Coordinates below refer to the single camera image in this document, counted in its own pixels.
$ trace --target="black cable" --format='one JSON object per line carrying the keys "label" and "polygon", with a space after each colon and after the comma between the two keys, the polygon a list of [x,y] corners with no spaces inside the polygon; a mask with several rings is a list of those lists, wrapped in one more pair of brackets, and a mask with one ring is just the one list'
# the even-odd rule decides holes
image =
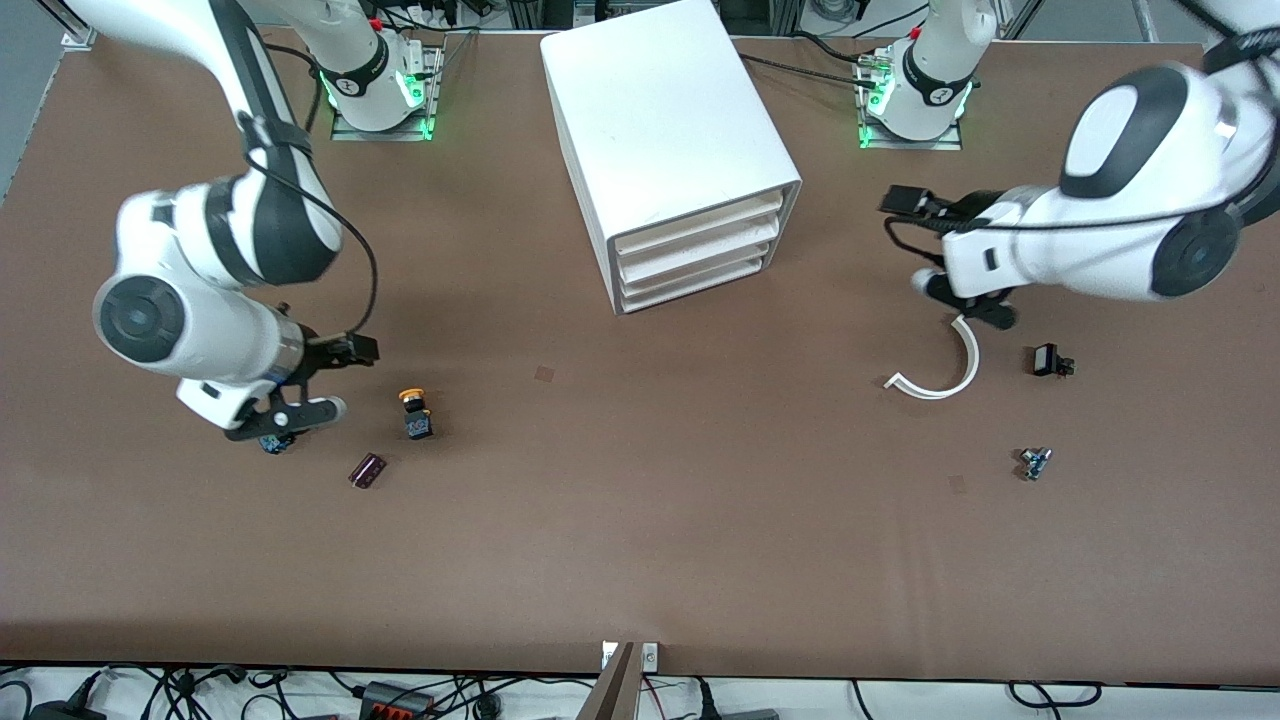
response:
{"label": "black cable", "polygon": [[31,706],[35,702],[35,697],[31,694],[31,685],[28,685],[22,680],[9,680],[6,683],[0,683],[0,691],[5,688],[18,688],[22,691],[22,694],[27,696],[27,707],[26,710],[22,711],[22,719],[20,719],[20,720],[27,720],[27,717],[31,716]]}
{"label": "black cable", "polygon": [[333,678],[333,682],[342,685],[342,689],[347,691],[351,694],[356,694],[356,685],[348,685],[347,683],[343,683],[342,678],[339,678],[338,674],[334,673],[333,670],[329,670],[329,676]]}
{"label": "black cable", "polygon": [[275,705],[279,705],[280,706],[280,720],[288,720],[288,715],[284,714],[284,706],[280,705],[280,701],[275,700],[275,696],[268,694],[268,693],[259,693],[259,694],[248,698],[244,702],[244,707],[241,708],[241,720],[246,720],[248,717],[248,706],[253,705],[255,700],[269,700],[269,701],[274,702]]}
{"label": "black cable", "polygon": [[861,53],[859,53],[856,55],[846,55],[846,54],[841,53],[840,50],[836,50],[831,45],[827,45],[827,42],[823,38],[818,37],[817,35],[814,35],[812,32],[797,29],[794,33],[791,33],[791,37],[803,37],[803,38],[808,40],[809,42],[813,42],[814,45],[817,45],[818,47],[820,47],[823,53],[831,55],[832,58],[835,58],[837,60],[844,60],[846,63],[856,63],[858,59],[861,58]]}
{"label": "black cable", "polygon": [[[266,675],[268,678],[265,680],[259,680],[257,679],[259,675]],[[289,671],[288,670],[283,670],[283,669],[282,670],[259,670],[257,673],[253,673],[252,675],[250,675],[247,678],[247,680],[248,680],[248,684],[253,685],[255,688],[257,688],[260,691],[265,691],[266,688],[271,688],[271,687],[279,685],[288,676],[289,676]]]}
{"label": "black cable", "polygon": [[311,55],[307,55],[306,53],[303,53],[302,50],[298,50],[296,47],[289,47],[288,45],[274,45],[271,42],[264,42],[262,47],[266,47],[268,50],[270,50],[273,53],[284,53],[285,55],[293,55],[294,58],[302,60],[303,63],[311,65],[312,68],[319,68],[320,67],[320,64],[316,63],[315,58],[312,58]]}
{"label": "black cable", "polygon": [[369,302],[365,305],[365,313],[364,315],[360,316],[360,320],[357,320],[356,324],[347,331],[348,333],[360,332],[360,329],[364,328],[365,324],[369,322],[369,318],[372,316],[374,307],[378,305],[378,258],[374,255],[374,249],[369,245],[369,241],[365,240],[364,233],[361,233],[360,229],[355,224],[352,224],[351,220],[348,220],[342,213],[335,210],[332,205],[320,200],[315,195],[307,192],[297,183],[280,176],[275,170],[260,165],[256,160],[253,160],[253,158],[250,156],[248,152],[244,154],[244,161],[248,163],[248,167],[262,173],[268,178],[283,184],[284,187],[292,190],[293,192],[297,192],[300,196],[305,197],[306,200],[310,200],[317,208],[328,213],[333,219],[338,220],[338,223],[342,227],[347,228],[347,231],[356,237],[356,242],[358,242],[360,246],[365,250],[365,255],[369,258]]}
{"label": "black cable", "polygon": [[151,688],[151,697],[148,697],[147,703],[142,706],[142,715],[138,716],[138,720],[151,720],[151,706],[155,705],[156,697],[160,696],[160,688],[168,684],[169,674],[169,670],[165,670],[164,674],[156,679],[156,685]]}
{"label": "black cable", "polygon": [[870,81],[854,79],[851,77],[841,77],[841,76],[833,76],[833,74],[828,74],[828,73],[819,73],[818,70],[810,70],[809,68],[797,68],[795,65],[786,65],[786,64],[778,63],[776,60],[767,60],[764,58],[756,58],[755,55],[748,55],[745,53],[739,53],[737,56],[741,58],[741,59],[744,59],[744,60],[750,60],[753,63],[759,63],[762,65],[768,65],[771,68],[778,68],[778,69],[782,69],[782,70],[788,70],[788,72],[792,72],[792,73],[799,73],[799,74],[809,76],[809,77],[813,77],[813,78],[829,79],[832,82],[841,82],[841,83],[845,83],[845,85],[854,85],[854,86],[858,86],[858,87],[865,87],[868,90],[876,87],[876,83],[873,83]]}
{"label": "black cable", "polygon": [[[1046,691],[1043,685],[1033,680],[1028,680],[1025,683],[1009,682],[1006,684],[1009,685],[1009,694],[1012,696],[1014,701],[1018,702],[1018,705],[1021,705],[1023,707],[1029,707],[1032,710],[1048,710],[1053,714],[1053,720],[1062,720],[1062,714],[1059,712],[1059,710],[1061,708],[1088,707],[1102,700],[1102,685],[1098,683],[1087,685],[1093,689],[1093,694],[1091,694],[1084,700],[1053,700],[1053,696],[1048,694],[1048,691]],[[1038,692],[1039,696],[1044,698],[1044,702],[1030,701],[1018,694],[1019,684],[1027,684],[1036,688],[1036,692]]]}
{"label": "black cable", "polygon": [[[521,0],[521,1],[522,3],[524,1],[538,3],[539,0]],[[420,23],[420,22],[415,20],[413,18],[402,15],[402,14],[392,10],[384,3],[376,3],[376,1],[371,0],[370,4],[374,8],[378,8],[379,10],[381,10],[383,13],[387,13],[388,18],[396,18],[397,20],[408,23],[410,28],[430,29],[433,32],[453,32],[453,31],[463,31],[463,29],[483,29],[480,26],[458,26],[458,27],[448,27],[448,28],[431,27],[429,24]],[[407,28],[397,28],[396,31],[399,32],[401,29],[407,29]]]}
{"label": "black cable", "polygon": [[289,716],[289,720],[298,720],[298,714],[289,707],[289,701],[284,698],[284,688],[279,683],[275,684],[275,694],[280,698],[280,708]]}
{"label": "black cable", "polygon": [[703,678],[694,679],[698,680],[698,689],[703,693],[703,712],[698,716],[699,720],[721,720],[719,710],[716,708],[716,697],[712,694],[712,687]]}
{"label": "black cable", "polygon": [[920,250],[919,247],[915,247],[914,245],[908,245],[908,243],[902,242],[902,240],[900,237],[897,237],[897,233],[893,232],[893,225],[896,225],[896,224],[909,224],[909,223],[906,223],[906,220],[908,219],[904,219],[904,218],[900,218],[900,217],[896,217],[896,215],[895,217],[890,217],[890,218],[884,218],[884,233],[888,234],[890,241],[892,241],[893,245],[896,245],[901,250],[906,250],[911,255],[918,255],[920,258],[924,258],[925,260],[928,260],[929,263],[933,263],[938,268],[946,266],[946,264],[943,263],[942,255],[938,255],[937,252],[929,252],[928,250]]}
{"label": "black cable", "polygon": [[1174,0],[1178,3],[1183,10],[1187,10],[1199,22],[1207,24],[1213,32],[1221,35],[1222,37],[1231,37],[1233,35],[1239,35],[1239,31],[1228,26],[1221,18],[1213,17],[1203,5],[1194,0]]}
{"label": "black cable", "polygon": [[878,24],[878,26],[873,26],[873,27],[869,27],[869,28],[867,28],[867,29],[864,29],[864,31],[861,31],[861,32],[856,32],[856,33],[854,33],[854,35],[850,35],[850,36],[849,36],[849,38],[850,38],[850,40],[852,40],[852,38],[855,38],[855,37],[864,37],[864,36],[867,36],[867,35],[870,35],[870,33],[876,32],[877,29],[879,29],[879,28],[882,28],[882,27],[887,27],[887,26],[891,26],[891,24],[893,24],[893,23],[896,23],[896,22],[899,22],[899,20],[905,20],[906,18],[910,18],[911,15],[914,15],[914,14],[919,13],[920,10],[928,10],[928,9],[929,9],[929,4],[928,4],[928,3],[925,3],[924,5],[920,5],[919,8],[916,8],[916,9],[914,9],[914,10],[910,10],[910,12],[908,12],[908,13],[902,13],[901,15],[899,15],[899,17],[896,17],[896,18],[890,18],[890,19],[887,19],[887,20],[884,20],[884,22],[882,22],[882,23],[881,23],[881,24]]}
{"label": "black cable", "polygon": [[321,95],[324,95],[324,79],[320,77],[321,73],[320,63],[317,63],[316,59],[312,58],[311,55],[307,55],[306,53],[296,50],[287,45],[273,45],[270,42],[264,42],[262,47],[266,47],[268,50],[271,50],[274,53],[284,53],[285,55],[293,55],[294,58],[298,58],[307,64],[308,68],[307,74],[310,74],[316,81],[316,87],[311,92],[311,109],[307,110],[307,119],[302,126],[302,129],[310,133],[311,128],[315,126],[316,122],[316,113],[320,111],[320,97]]}
{"label": "black cable", "polygon": [[311,128],[316,124],[316,114],[320,111],[320,97],[324,95],[324,79],[320,78],[320,73],[316,73],[316,87],[311,91],[311,108],[307,110],[307,119],[302,124],[302,129],[311,135]]}
{"label": "black cable", "polygon": [[[430,714],[435,719],[440,719],[440,717],[444,717],[444,716],[449,715],[451,712],[456,712],[458,710],[462,710],[462,708],[467,707],[468,705],[475,703],[476,701],[479,701],[483,697],[488,697],[488,696],[495,694],[498,691],[502,691],[504,688],[509,688],[511,685],[515,685],[516,683],[524,683],[524,682],[525,682],[525,678],[517,678],[515,680],[509,680],[509,682],[506,682],[506,683],[503,683],[500,685],[495,685],[495,687],[493,687],[490,689],[486,689],[485,692],[479,693],[479,694],[476,694],[474,697],[465,698],[462,702],[457,702],[454,705],[451,705],[445,710],[440,710],[440,711],[431,710],[431,711],[428,711],[428,714]],[[424,715],[424,714],[416,714],[412,717],[410,717],[408,720],[417,720],[419,717],[425,717],[425,716],[426,715]]]}
{"label": "black cable", "polygon": [[[535,683],[540,683],[540,684],[544,684],[544,685],[557,685],[557,684],[561,684],[561,683],[573,683],[575,685],[582,685],[584,688],[594,688],[595,687],[594,683],[588,683],[586,680],[579,680],[577,678],[525,678],[525,679],[526,680],[532,680]],[[660,691],[662,688],[676,688],[676,687],[680,687],[680,685],[672,685],[672,684],[667,683],[667,684],[658,684],[655,687]]]}
{"label": "black cable", "polygon": [[858,700],[858,710],[863,711],[863,717],[865,717],[867,720],[876,720],[874,717],[872,717],[872,711],[867,710],[867,701],[863,700],[863,689],[858,687],[858,679],[851,678],[849,682],[854,684],[854,698]]}

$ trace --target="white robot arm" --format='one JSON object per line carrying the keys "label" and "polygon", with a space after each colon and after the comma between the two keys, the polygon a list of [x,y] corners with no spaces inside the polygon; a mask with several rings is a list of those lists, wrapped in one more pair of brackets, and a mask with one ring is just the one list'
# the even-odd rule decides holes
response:
{"label": "white robot arm", "polygon": [[[1056,187],[957,204],[891,188],[882,208],[891,238],[940,265],[916,273],[918,290],[1007,328],[1015,315],[1005,299],[1018,286],[1155,301],[1194,292],[1226,268],[1240,228],[1280,208],[1271,59],[1280,45],[1268,27],[1280,0],[1180,1],[1230,33],[1224,46],[1254,53],[1211,51],[1208,74],[1171,63],[1112,83],[1080,115]],[[941,256],[902,243],[895,223],[942,234]]]}
{"label": "white robot arm", "polygon": [[[251,169],[177,191],[129,197],[116,218],[116,269],[93,319],[131,363],[182,378],[178,397],[232,439],[278,436],[338,420],[338,398],[307,398],[319,369],[371,365],[376,342],[317,338],[283,311],[246,297],[252,286],[316,281],[342,249],[339,215],[311,163],[279,78],[236,0],[72,0],[106,36],[187,56],[221,86]],[[415,105],[398,36],[372,31],[357,0],[274,0],[308,44],[339,105],[361,129],[384,129]],[[282,386],[302,387],[287,404]],[[255,406],[270,398],[265,411]]]}
{"label": "white robot arm", "polygon": [[867,111],[906,140],[941,136],[964,108],[973,72],[997,26],[991,0],[929,3],[918,32],[868,58],[873,67],[883,67],[877,101]]}

